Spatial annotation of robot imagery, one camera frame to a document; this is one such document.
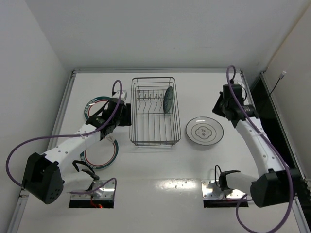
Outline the white plate teal rim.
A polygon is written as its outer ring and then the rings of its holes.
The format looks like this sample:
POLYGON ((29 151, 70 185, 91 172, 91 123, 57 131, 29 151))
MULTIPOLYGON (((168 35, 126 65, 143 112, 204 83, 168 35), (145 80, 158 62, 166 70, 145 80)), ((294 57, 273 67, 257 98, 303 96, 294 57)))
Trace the white plate teal rim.
POLYGON ((212 146, 224 136, 222 125, 213 118, 201 116, 191 119, 186 124, 186 135, 192 142, 201 146, 212 146))

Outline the blue floral green plate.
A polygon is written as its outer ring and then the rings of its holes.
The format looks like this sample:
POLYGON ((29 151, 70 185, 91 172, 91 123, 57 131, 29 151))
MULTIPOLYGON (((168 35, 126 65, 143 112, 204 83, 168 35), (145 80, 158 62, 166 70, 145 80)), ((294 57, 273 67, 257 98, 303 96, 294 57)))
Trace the blue floral green plate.
POLYGON ((163 111, 164 113, 168 113, 173 104, 173 88, 169 86, 165 92, 164 99, 163 99, 163 111))

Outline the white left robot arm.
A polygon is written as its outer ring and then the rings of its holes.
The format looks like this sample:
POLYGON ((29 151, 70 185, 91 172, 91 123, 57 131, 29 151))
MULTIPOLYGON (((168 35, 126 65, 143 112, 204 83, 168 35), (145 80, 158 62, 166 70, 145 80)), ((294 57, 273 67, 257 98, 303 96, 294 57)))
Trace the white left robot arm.
POLYGON ((131 125, 130 105, 112 97, 102 112, 92 115, 77 133, 60 145, 33 153, 27 160, 22 187, 45 204, 51 204, 62 193, 94 195, 104 186, 93 168, 78 156, 93 144, 111 134, 117 126, 131 125))

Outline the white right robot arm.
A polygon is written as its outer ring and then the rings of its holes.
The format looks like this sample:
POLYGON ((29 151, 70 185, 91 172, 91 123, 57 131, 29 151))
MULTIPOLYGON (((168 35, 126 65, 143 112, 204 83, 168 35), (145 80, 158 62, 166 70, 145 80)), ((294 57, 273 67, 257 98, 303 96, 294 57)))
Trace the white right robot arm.
POLYGON ((220 189, 238 189, 251 196, 258 207, 292 201, 300 172, 297 168, 289 168, 271 148, 256 109, 244 104, 242 87, 225 84, 212 111, 232 123, 245 141, 258 170, 257 178, 239 170, 223 171, 218 181, 220 189))

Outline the far green red rimmed plate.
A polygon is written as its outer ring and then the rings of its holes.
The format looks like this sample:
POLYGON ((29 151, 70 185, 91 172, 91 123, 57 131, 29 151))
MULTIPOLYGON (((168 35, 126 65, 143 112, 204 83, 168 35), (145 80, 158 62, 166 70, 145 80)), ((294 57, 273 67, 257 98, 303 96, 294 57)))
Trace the far green red rimmed plate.
POLYGON ((90 116, 96 113, 109 100, 110 100, 110 97, 107 97, 107 96, 99 96, 99 97, 95 97, 91 99, 84 107, 83 114, 84 114, 85 119, 88 120, 90 116))

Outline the green red rimmed plate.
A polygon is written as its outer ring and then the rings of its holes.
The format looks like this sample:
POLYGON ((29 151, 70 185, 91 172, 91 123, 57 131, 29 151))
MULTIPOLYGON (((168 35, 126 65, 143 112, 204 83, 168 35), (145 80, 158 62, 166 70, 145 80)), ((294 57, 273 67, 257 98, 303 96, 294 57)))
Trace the green red rimmed plate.
POLYGON ((110 100, 110 97, 107 97, 107 96, 99 96, 99 97, 95 97, 91 99, 84 107, 83 114, 84 114, 85 119, 88 120, 90 116, 96 113, 109 100, 110 100))
POLYGON ((94 170, 102 170, 115 161, 119 153, 119 144, 117 140, 108 136, 90 146, 80 154, 80 159, 94 170))

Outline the near green red rimmed plate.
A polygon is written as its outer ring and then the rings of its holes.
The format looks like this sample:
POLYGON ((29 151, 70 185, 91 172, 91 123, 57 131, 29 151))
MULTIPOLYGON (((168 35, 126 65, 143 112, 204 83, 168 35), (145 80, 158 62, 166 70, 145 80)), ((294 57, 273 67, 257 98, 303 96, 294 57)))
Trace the near green red rimmed plate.
POLYGON ((119 153, 119 144, 117 140, 108 136, 90 146, 80 154, 80 159, 94 170, 102 170, 115 161, 119 153))

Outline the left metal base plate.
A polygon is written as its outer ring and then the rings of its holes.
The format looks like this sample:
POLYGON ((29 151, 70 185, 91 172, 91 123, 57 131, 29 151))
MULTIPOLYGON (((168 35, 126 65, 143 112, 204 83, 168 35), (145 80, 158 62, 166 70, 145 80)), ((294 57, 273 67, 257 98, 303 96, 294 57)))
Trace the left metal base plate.
POLYGON ((94 198, 95 200, 114 200, 117 187, 116 178, 109 180, 95 181, 90 191, 74 191, 71 193, 72 200, 87 200, 94 198))

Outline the metal base plate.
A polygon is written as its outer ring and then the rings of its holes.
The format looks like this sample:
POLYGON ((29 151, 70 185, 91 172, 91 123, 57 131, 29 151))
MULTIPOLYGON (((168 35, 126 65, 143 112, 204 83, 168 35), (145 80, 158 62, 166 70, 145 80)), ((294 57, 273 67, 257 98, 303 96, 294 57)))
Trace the metal base plate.
POLYGON ((71 193, 72 200, 87 200, 94 198, 95 200, 114 200, 117 187, 116 178, 109 180, 95 181, 90 191, 74 191, 71 193))
POLYGON ((214 180, 201 180, 203 200, 238 200, 244 193, 238 189, 222 191, 214 180))

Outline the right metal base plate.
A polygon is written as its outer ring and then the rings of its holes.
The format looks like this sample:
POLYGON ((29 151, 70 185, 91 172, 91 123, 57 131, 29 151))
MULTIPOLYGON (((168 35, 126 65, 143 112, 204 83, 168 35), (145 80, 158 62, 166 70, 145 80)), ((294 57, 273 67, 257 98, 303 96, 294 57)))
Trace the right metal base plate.
POLYGON ((244 193, 238 189, 222 191, 214 180, 201 180, 203 200, 238 200, 244 193))

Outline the aluminium table frame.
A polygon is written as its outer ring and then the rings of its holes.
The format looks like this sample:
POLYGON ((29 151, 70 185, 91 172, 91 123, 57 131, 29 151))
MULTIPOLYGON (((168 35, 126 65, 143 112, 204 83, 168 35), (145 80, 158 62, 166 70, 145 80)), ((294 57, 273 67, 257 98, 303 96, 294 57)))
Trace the aluminium table frame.
MULTIPOLYGON (((120 79, 130 89, 133 77, 173 76, 181 126, 197 114, 210 114, 226 81, 224 69, 78 69, 67 82, 53 134, 70 133, 82 122, 82 106, 96 95, 111 92, 120 79)), ((34 196, 24 199, 9 231, 30 233, 242 233, 234 208, 204 208, 200 180, 213 166, 240 166, 254 172, 254 162, 242 139, 221 119, 225 137, 217 146, 203 147, 183 137, 173 147, 135 147, 116 131, 117 161, 101 171, 103 178, 117 179, 113 209, 68 208, 69 196, 45 205, 34 196)))

